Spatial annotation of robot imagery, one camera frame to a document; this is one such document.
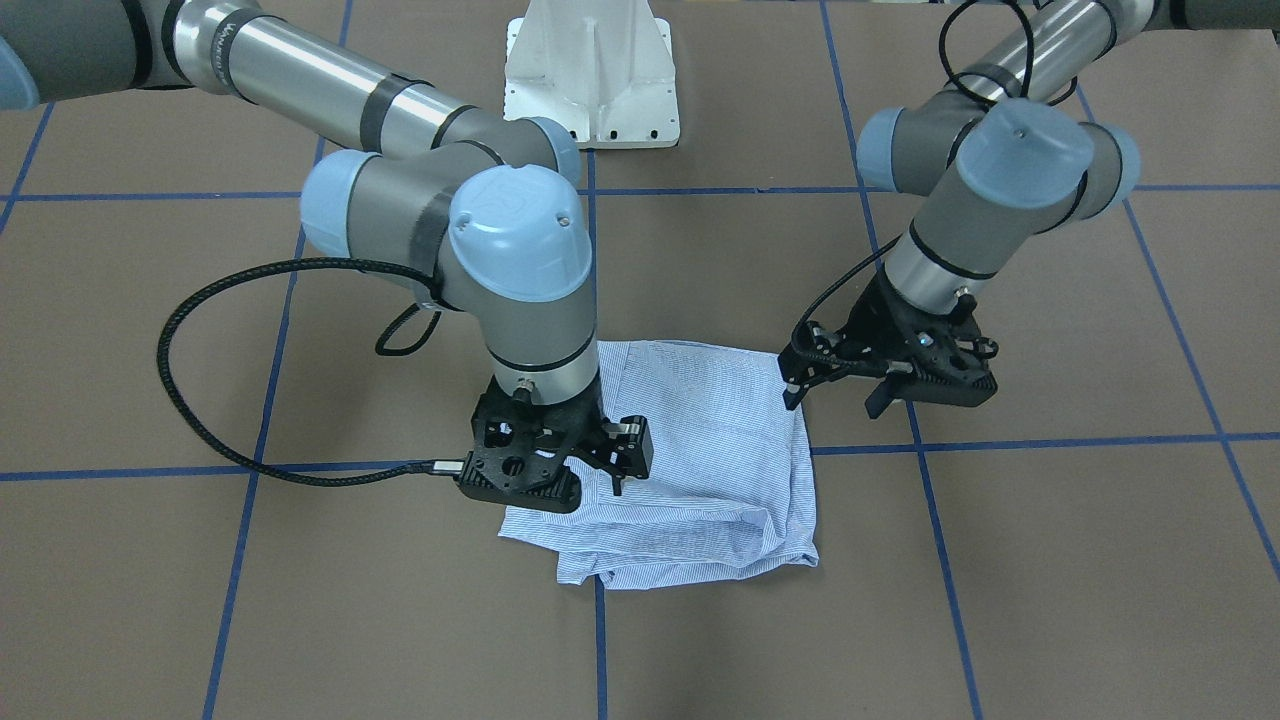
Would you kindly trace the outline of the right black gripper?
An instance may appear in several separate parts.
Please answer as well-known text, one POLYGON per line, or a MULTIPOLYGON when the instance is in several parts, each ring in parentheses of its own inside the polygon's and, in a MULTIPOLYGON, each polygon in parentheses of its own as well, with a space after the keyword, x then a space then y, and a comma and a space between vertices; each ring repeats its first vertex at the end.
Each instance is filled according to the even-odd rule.
POLYGON ((590 382, 559 404, 535 404, 535 389, 532 382, 520 383, 520 418, 530 421, 534 432, 522 477, 576 477, 568 459, 582 448, 595 448, 603 432, 608 459, 600 470, 611 478, 614 497, 623 493, 625 479, 650 477, 654 446, 648 419, 632 415, 605 421, 600 382, 590 382))

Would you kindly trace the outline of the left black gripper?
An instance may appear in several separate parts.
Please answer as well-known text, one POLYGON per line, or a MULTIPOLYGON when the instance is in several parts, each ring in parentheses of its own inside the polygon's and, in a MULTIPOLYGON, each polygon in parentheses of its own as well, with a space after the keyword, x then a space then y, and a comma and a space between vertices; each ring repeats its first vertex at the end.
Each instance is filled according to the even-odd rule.
MULTIPOLYGON (((864 402, 872 420, 879 419, 891 404, 901 400, 902 391, 914 380, 914 366, 893 359, 895 347, 901 340, 890 311, 890 305, 895 301, 913 305, 895 288, 886 272, 878 272, 852 305, 845 325, 838 329, 842 337, 837 351, 840 357, 891 363, 883 379, 864 402)), ((956 305, 957 296, 952 293, 942 301, 943 311, 936 315, 950 313, 956 305)), ((778 354, 780 375, 785 384, 782 398, 788 411, 799 409, 810 388, 826 383, 837 372, 832 363, 835 357, 829 352, 831 338, 817 322, 800 322, 794 327, 790 340, 778 354)))

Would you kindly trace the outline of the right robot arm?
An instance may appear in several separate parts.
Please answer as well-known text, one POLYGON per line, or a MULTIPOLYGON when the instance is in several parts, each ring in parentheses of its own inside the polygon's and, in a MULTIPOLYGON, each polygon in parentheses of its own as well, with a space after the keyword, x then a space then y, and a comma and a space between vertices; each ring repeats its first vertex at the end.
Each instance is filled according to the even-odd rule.
POLYGON ((572 512, 577 459, 616 495, 650 475, 646 418, 611 420, 596 342, 596 263, 577 196, 570 132, 507 120, 305 32, 256 1, 5 1, 3 109, 133 88, 201 88, 274 111, 333 142, 300 196, 315 258, 253 266, 184 300, 156 364, 166 396, 210 448, 266 477, 314 487, 449 477, 470 498, 572 512), (269 466, 221 442, 172 374, 172 345, 214 296, 294 272, 352 270, 394 281, 416 307, 472 315, 493 374, 461 460, 355 477, 269 466))

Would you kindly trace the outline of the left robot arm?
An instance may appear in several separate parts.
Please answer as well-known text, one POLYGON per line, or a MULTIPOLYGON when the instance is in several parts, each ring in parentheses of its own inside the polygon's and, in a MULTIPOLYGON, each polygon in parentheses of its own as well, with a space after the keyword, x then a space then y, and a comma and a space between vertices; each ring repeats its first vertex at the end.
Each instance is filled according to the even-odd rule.
POLYGON ((876 378, 870 418, 911 401, 975 407, 998 388, 998 343, 974 313, 978 293, 1033 236, 1117 206, 1140 154, 1115 126, 1059 110, 1078 74, 1156 29, 1276 29, 1275 1, 1011 3, 1018 31, 955 69, 919 108, 876 113, 858 138, 858 170, 923 197, 908 228, 867 264, 876 274, 837 331, 810 313, 780 352, 783 405, 850 375, 876 378))

